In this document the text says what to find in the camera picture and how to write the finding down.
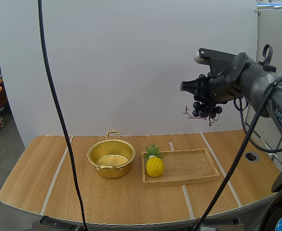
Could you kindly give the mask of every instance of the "white backdrop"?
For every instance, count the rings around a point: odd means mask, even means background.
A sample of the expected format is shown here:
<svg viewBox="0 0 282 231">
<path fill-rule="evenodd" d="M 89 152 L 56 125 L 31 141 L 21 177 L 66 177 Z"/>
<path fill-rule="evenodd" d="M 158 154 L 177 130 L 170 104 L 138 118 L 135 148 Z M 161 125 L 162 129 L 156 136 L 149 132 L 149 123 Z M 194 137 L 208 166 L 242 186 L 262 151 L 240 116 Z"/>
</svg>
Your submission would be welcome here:
<svg viewBox="0 0 282 231">
<path fill-rule="evenodd" d="M 256 57 L 255 0 L 44 0 L 47 52 L 70 135 L 240 129 L 232 103 L 210 128 L 187 119 L 181 81 L 206 74 L 198 48 Z M 0 1 L 0 64 L 25 146 L 62 135 L 43 65 L 36 0 Z"/>
</svg>

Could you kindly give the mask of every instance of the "pot handle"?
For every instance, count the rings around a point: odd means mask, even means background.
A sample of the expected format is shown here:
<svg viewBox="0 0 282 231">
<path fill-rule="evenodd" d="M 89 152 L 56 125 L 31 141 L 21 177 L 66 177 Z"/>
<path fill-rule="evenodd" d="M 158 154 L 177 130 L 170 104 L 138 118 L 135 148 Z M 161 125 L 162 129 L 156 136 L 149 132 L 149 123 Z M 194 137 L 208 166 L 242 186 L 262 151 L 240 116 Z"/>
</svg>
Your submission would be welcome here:
<svg viewBox="0 0 282 231">
<path fill-rule="evenodd" d="M 122 169 L 122 167 L 121 167 L 121 168 L 116 168 L 114 165 L 100 165 L 99 168 L 97 167 L 97 169 L 98 169 L 99 171 L 101 171 L 101 170 L 104 169 L 104 168 L 113 169 L 113 170 L 115 170 L 115 171 L 120 171 L 120 170 Z"/>
<path fill-rule="evenodd" d="M 109 131 L 108 133 L 107 133 L 107 139 L 108 139 L 108 136 L 110 135 L 110 133 L 117 133 L 118 134 L 118 138 L 120 138 L 121 139 L 121 134 L 120 134 L 120 132 L 119 131 Z"/>
</svg>

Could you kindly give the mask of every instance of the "robotic arm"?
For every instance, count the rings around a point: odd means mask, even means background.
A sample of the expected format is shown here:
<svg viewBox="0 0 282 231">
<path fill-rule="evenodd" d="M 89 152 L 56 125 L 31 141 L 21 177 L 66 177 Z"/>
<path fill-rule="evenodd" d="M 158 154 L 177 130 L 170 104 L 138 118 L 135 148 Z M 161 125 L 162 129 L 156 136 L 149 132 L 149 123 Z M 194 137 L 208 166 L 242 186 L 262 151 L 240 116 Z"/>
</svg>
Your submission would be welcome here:
<svg viewBox="0 0 282 231">
<path fill-rule="evenodd" d="M 194 60 L 199 64 L 209 65 L 210 72 L 207 76 L 202 74 L 196 80 L 181 83 L 181 91 L 192 93 L 196 100 L 193 104 L 193 116 L 214 118 L 222 112 L 217 104 L 226 104 L 230 100 L 244 97 L 256 112 L 260 111 L 258 116 L 270 117 L 282 135 L 282 77 L 277 78 L 276 68 L 269 65 L 272 57 L 269 45 L 265 46 L 263 56 L 265 61 L 256 63 L 244 52 L 233 55 L 200 48 Z M 279 193 L 268 208 L 260 230 L 269 230 L 270 224 L 270 230 L 274 230 L 282 218 L 282 172 L 271 190 Z"/>
</svg>

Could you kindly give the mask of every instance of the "pineapple leaves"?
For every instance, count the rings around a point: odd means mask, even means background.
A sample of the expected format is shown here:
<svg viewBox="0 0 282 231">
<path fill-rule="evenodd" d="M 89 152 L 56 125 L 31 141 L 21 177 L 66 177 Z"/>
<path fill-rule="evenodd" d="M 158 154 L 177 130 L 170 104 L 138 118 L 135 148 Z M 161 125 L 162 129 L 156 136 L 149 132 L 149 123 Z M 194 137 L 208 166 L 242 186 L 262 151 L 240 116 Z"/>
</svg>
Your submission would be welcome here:
<svg viewBox="0 0 282 231">
<path fill-rule="evenodd" d="M 154 155 L 158 158 L 163 158 L 163 156 L 161 155 L 159 149 L 161 147 L 156 148 L 156 145 L 154 143 L 150 143 L 150 148 L 148 148 L 148 146 L 146 145 L 145 149 L 147 151 L 147 155 L 143 155 L 146 156 L 147 158 L 149 158 L 151 155 Z"/>
</svg>

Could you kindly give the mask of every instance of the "black cable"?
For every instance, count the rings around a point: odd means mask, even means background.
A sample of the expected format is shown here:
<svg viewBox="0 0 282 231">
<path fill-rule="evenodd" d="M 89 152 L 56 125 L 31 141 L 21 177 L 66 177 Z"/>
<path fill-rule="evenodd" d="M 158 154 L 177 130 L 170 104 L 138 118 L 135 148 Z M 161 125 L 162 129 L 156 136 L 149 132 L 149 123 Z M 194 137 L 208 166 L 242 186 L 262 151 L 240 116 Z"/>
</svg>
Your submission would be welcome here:
<svg viewBox="0 0 282 231">
<path fill-rule="evenodd" d="M 240 104 L 240 110 L 239 110 L 239 112 L 240 112 L 240 114 L 241 114 L 242 129 L 243 129 L 243 131 L 245 132 L 245 134 L 247 134 L 247 129 L 246 129 L 246 126 L 245 126 L 244 120 L 243 120 L 243 113 L 242 113 L 243 109 L 242 109 L 242 99 L 241 99 L 241 98 L 239 98 L 239 104 Z M 279 152 L 282 152 L 282 148 L 276 149 L 276 150 L 265 149 L 265 148 L 262 148 L 262 147 L 258 146 L 258 145 L 253 141 L 253 139 L 250 138 L 249 141 L 250 141 L 250 143 L 251 143 L 255 148 L 257 148 L 258 150 L 261 150 L 261 151 L 263 151 L 263 152 L 265 152 L 265 153 L 279 153 Z"/>
<path fill-rule="evenodd" d="M 263 57 L 265 58 L 263 63 L 269 65 L 272 58 L 272 47 L 269 44 L 266 44 L 263 49 Z"/>
<path fill-rule="evenodd" d="M 81 193 L 80 193 L 80 189 L 79 189 L 79 185 L 78 185 L 77 171 L 76 171 L 76 168 L 75 168 L 75 162 L 74 162 L 74 156 L 73 156 L 73 152 L 72 152 L 72 147 L 71 147 L 68 131 L 67 131 L 67 128 L 66 128 L 66 125 L 65 125 L 63 113 L 62 113 L 62 111 L 60 109 L 59 101 L 58 101 L 58 98 L 57 98 L 57 95 L 56 95 L 55 86 L 54 86 L 54 83 L 53 83 L 53 79 L 52 79 L 52 75 L 51 75 L 51 70 L 50 70 L 50 65 L 49 65 L 49 61 L 48 61 L 48 55 L 47 55 L 47 52 L 46 52 L 46 45 L 45 45 L 45 38 L 44 38 L 44 28 L 43 28 L 43 18 L 42 18 L 42 0 L 38 0 L 38 15 L 39 15 L 39 28 L 40 28 L 41 48 L 42 48 L 42 54 L 43 54 L 43 60 L 44 60 L 46 75 L 47 75 L 48 80 L 49 80 L 49 84 L 50 84 L 50 88 L 51 88 L 51 93 L 52 93 L 53 100 L 54 100 L 54 103 L 55 103 L 55 106 L 56 106 L 56 109 L 57 109 L 57 113 L 58 113 L 58 117 L 59 117 L 59 120 L 60 120 L 60 124 L 62 125 L 62 129 L 63 129 L 64 136 L 65 136 L 65 139 L 66 139 L 67 147 L 68 147 L 68 150 L 69 150 L 69 155 L 70 155 L 70 160 L 71 160 L 71 167 L 72 167 L 72 174 L 73 174 L 73 180 L 74 180 L 75 189 L 77 191 L 78 198 L 79 198 L 79 201 L 80 201 L 80 206 L 81 206 L 81 212 L 82 212 L 82 219 L 83 219 L 84 227 L 88 231 L 87 225 L 86 225 L 86 221 L 85 221 L 83 201 L 82 201 L 82 198 L 81 198 Z"/>
<path fill-rule="evenodd" d="M 207 217 L 207 215 L 209 214 L 209 212 L 210 212 L 210 211 L 212 210 L 212 208 L 214 207 L 216 201 L 218 200 L 218 198 L 219 198 L 219 196 L 221 195 L 222 191 L 224 190 L 225 186 L 227 185 L 229 179 L 231 178 L 231 176 L 232 176 L 232 174 L 233 174 L 233 172 L 234 172 L 234 170 L 235 170 L 237 164 L 239 163 L 239 161 L 240 161 L 240 159 L 241 159 L 241 157 L 242 157 L 242 154 L 243 154 L 243 152 L 244 152 L 244 150 L 245 150 L 245 148 L 246 148 L 246 146 L 247 146 L 247 144 L 248 144 L 248 142 L 249 142 L 249 139 L 250 139 L 250 137 L 251 137 L 251 135 L 252 135 L 252 133 L 253 133 L 253 130 L 254 130 L 255 126 L 256 126 L 257 120 L 259 119 L 259 117 L 260 117 L 260 115 L 261 115 L 261 113 L 262 113 L 262 110 L 263 110 L 263 108 L 265 107 L 265 105 L 266 105 L 266 103 L 267 103 L 267 101 L 268 101 L 268 99 L 269 99 L 271 93 L 273 92 L 273 90 L 274 90 L 274 85 L 270 85 L 270 87 L 267 88 L 267 91 L 266 91 L 266 94 L 265 94 L 265 96 L 264 96 L 264 98 L 263 98 L 263 100 L 262 100 L 262 103 L 261 103 L 261 105 L 259 106 L 257 112 L 255 113 L 255 116 L 253 117 L 253 120 L 252 120 L 252 122 L 251 122 L 251 125 L 250 125 L 250 127 L 249 127 L 249 129 L 248 129 L 248 132 L 246 133 L 246 136 L 245 136 L 245 138 L 243 139 L 242 145 L 241 145 L 241 147 L 239 148 L 238 153 L 237 153 L 237 155 L 236 155 L 236 157 L 235 157 L 235 159 L 234 159 L 234 161 L 233 161 L 231 167 L 229 168 L 228 173 L 227 173 L 226 176 L 224 177 L 224 179 L 223 179 L 223 181 L 222 181 L 222 183 L 221 183 L 219 189 L 217 190 L 217 192 L 216 192 L 216 194 L 214 195 L 212 201 L 211 201 L 210 204 L 208 205 L 206 211 L 204 212 L 204 214 L 202 215 L 201 219 L 199 220 L 199 222 L 196 224 L 196 226 L 194 227 L 194 229 L 193 229 L 192 231 L 196 231 L 196 230 L 200 227 L 200 225 L 202 224 L 202 222 L 204 221 L 204 219 Z"/>
</svg>

